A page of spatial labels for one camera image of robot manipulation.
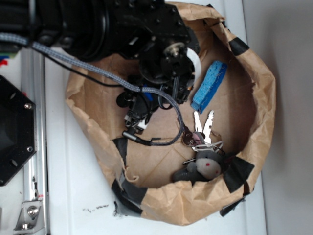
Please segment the blue sponge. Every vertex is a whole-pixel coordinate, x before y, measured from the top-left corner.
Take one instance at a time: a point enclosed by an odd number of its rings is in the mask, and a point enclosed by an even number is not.
[[[227,64],[217,60],[213,62],[206,73],[204,81],[192,99],[191,107],[194,110],[202,114],[221,84],[226,70]]]

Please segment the black bracket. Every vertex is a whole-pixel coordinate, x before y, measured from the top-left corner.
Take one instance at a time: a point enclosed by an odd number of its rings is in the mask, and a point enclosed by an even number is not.
[[[35,152],[35,104],[0,75],[0,186]]]

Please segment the brown paper bag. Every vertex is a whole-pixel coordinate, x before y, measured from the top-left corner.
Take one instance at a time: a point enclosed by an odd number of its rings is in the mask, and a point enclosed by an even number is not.
[[[275,79],[262,60],[224,27],[224,18],[215,9],[173,4],[195,31],[201,46],[201,78],[189,101],[180,105],[187,126],[194,126],[190,102],[208,67],[214,60],[228,65],[222,84],[201,115],[201,122],[204,124],[208,112],[214,110],[212,130],[220,134],[225,152],[238,153],[232,171],[193,186],[189,181],[172,183],[172,174],[182,168],[183,161],[194,157],[195,152],[181,140],[171,146],[147,147],[121,138],[127,108],[118,107],[116,98],[123,92],[122,88],[102,87],[71,74],[66,102],[93,146],[119,208],[127,208],[143,218],[187,225],[253,191],[272,139]],[[124,79],[129,74],[139,74],[138,61],[124,60],[116,54],[94,65]],[[102,82],[111,82],[92,72],[80,71]],[[159,109],[141,137],[171,139],[177,134],[178,126],[173,110]],[[246,169],[249,172],[245,177],[241,173]]]

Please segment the gray stuffed animal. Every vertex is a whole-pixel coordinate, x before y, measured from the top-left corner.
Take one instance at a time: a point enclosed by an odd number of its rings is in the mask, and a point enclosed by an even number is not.
[[[225,169],[226,155],[220,155],[214,151],[200,151],[196,154],[196,160],[190,162],[186,168],[174,173],[173,181],[209,181],[219,176]]]

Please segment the gray wall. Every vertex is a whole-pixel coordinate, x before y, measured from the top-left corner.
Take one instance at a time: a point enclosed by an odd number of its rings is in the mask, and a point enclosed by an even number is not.
[[[263,169],[269,235],[313,234],[313,0],[243,0],[247,40],[277,79]]]

